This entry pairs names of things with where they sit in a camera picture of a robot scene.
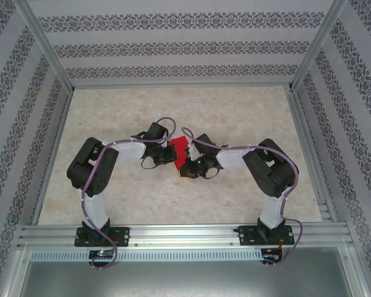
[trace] beige floor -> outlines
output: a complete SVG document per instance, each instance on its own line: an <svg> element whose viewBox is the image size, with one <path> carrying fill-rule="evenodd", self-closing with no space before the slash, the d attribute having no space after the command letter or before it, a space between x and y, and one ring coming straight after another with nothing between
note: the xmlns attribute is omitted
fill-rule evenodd
<svg viewBox="0 0 371 297"><path fill-rule="evenodd" d="M187 126L196 136L207 133L218 145L258 144L272 138L300 169L285 215L321 221L283 88L229 87L76 91L39 224L82 221L80 199L66 169L86 138L125 139L162 116L177 121L176 137L182 135L180 127ZM263 202L247 169L229 168L208 181L191 180L179 178L172 164L143 170L140 160L115 167L104 193L114 224L252 223Z"/></svg>

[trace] wire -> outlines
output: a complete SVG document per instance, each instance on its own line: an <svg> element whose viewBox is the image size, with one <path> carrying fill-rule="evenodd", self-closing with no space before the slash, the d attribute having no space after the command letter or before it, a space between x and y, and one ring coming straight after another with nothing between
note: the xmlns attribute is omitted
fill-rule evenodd
<svg viewBox="0 0 371 297"><path fill-rule="evenodd" d="M140 139L122 139L122 140L118 140L118 141L114 141L114 142L110 142L109 144L107 144L103 150L100 152L99 154L99 157L98 159L96 160L95 162L95 165L93 166L92 168L92 171L91 171L91 174L89 175L88 179L87 179L87 182L85 183L84 185L84 188L82 189L82 192L81 192L81 209L82 209L82 212L85 216L85 219L87 220L87 222L89 222L89 224L91 225L91 227L96 230L100 235L102 235L112 246L113 246L113 250L114 250L114 257L111 259L110 262L108 262L105 266L102 266L102 267L97 267L95 266L95 259L96 257L94 257L91 261L91 266L93 269L99 269L99 270L103 270L103 269L107 269L109 268L110 266L112 266L116 259L117 259L117 256L118 256L118 250L117 250L117 246L116 246L116 243L107 235L105 235L92 221L91 219L89 218L88 216L88 213L87 213L87 210L85 208L85 192L87 191L89 185L91 184L92 180L93 180L93 177L96 173L96 170L98 169L98 165L101 161L101 159L103 158L103 155L105 153L105 151L112 147L113 145L116 145L116 144L123 144L123 143L127 143L127 142L151 142L151 143L154 143L154 142L160 142L160 141L163 141L163 140L166 140L166 139L170 139L172 137L172 135L175 133L176 131L176 122L175 120L173 120L173 118L170 118L168 116L164 116L163 118L160 118L159 120L157 120L156 123L164 120L164 119L168 119L170 120L172 123L173 123L173 130L172 132L170 132L167 136L165 136L164 138L162 139L156 139L156 140L140 140Z"/></svg>
<svg viewBox="0 0 371 297"><path fill-rule="evenodd" d="M209 178L207 178L206 176L203 176L203 175L201 175L201 177L203 177L204 179L212 179L212 178L216 177L219 172L220 172L220 169L217 168L217 173L215 175L210 176Z"/></svg>
<svg viewBox="0 0 371 297"><path fill-rule="evenodd" d="M304 232L304 227L302 226L302 223L299 220L297 220L295 218L286 218L284 216L284 213L283 213L284 212L284 206L286 205L288 195L290 195L290 193L292 193L292 191L296 188L296 186L298 184L299 174L298 174L296 164L287 155L285 155L284 153L279 152L278 150L275 150L274 148L271 148L271 147L263 147L261 145L244 145L244 146L238 146L238 147L227 147L227 146L219 147L217 145L208 144L207 142L196 139L194 137L194 134L192 133L192 131L190 129L188 129L187 127L182 127L181 131L184 133L185 136L190 138L192 141L195 141L195 142L198 142L200 144L206 145L207 147L213 147L214 149L219 149L219 150L267 150L269 152L274 153L275 155L281 156L282 158L284 158L290 164L290 166L291 166L291 168L294 172L295 179L294 179L294 184L290 187L290 190L288 190L284 193L284 196L283 196L284 199L283 199L283 202L282 202L282 205L281 205L281 208L280 208L280 216L282 217L283 220L298 223L299 227L300 227L299 235L298 235L298 238L297 238L296 242L292 246L291 250L286 254L286 256L284 258L282 258L282 260L279 263L274 263L271 260L265 259L266 261L271 262L271 264L274 264L273 265L274 267L276 267L278 265L281 265L294 252L294 250L297 247L297 245L299 244L299 241L301 240L301 236Z"/></svg>
<svg viewBox="0 0 371 297"><path fill-rule="evenodd" d="M146 160L147 157L143 158L142 162L140 163L140 166L143 168L143 169L154 169L154 168L157 168L159 165L155 165L154 167L151 167L151 168L145 168L143 167L143 163L144 163L144 160Z"/></svg>

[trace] enclosure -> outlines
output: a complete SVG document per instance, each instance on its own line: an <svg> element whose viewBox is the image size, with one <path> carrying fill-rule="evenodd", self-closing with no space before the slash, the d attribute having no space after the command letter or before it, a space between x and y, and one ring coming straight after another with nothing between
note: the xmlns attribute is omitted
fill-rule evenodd
<svg viewBox="0 0 371 297"><path fill-rule="evenodd" d="M67 167L88 137L162 116L174 137L272 138L294 160L284 214L304 233L283 266L233 231L262 209L247 169L140 160L104 192L130 228L120 263L87 264ZM0 296L66 294L371 296L371 1L0 0Z"/></svg>

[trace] black mounting plate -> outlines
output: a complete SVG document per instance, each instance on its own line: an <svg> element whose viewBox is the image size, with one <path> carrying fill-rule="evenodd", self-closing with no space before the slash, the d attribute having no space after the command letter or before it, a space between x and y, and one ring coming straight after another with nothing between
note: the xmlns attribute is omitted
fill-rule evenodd
<svg viewBox="0 0 371 297"><path fill-rule="evenodd" d="M294 244L294 235L289 225L284 225L278 234L268 241L259 235L257 225L239 226L236 232L239 233L241 246L277 246L279 245L279 237L282 239L282 245Z"/></svg>
<svg viewBox="0 0 371 297"><path fill-rule="evenodd" d="M128 246L129 243L129 228L128 227L110 227L109 237L114 240L117 246ZM77 228L77 233L75 235L74 246L77 247L94 247L96 244L90 241L88 236L85 235L85 229L83 227ZM103 244L99 245L103 247L111 247L109 241L105 241Z"/></svg>

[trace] patterned wallpaper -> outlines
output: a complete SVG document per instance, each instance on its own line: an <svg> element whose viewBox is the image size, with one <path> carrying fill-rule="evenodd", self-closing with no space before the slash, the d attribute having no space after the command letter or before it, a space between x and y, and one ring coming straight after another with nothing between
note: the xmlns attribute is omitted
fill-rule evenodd
<svg viewBox="0 0 371 297"><path fill-rule="evenodd" d="M0 0L0 280L30 224L66 91L10 0Z"/></svg>
<svg viewBox="0 0 371 297"><path fill-rule="evenodd" d="M371 289L371 1L349 1L298 94Z"/></svg>
<svg viewBox="0 0 371 297"><path fill-rule="evenodd" d="M82 86L290 82L331 0L142 3L30 1Z"/></svg>

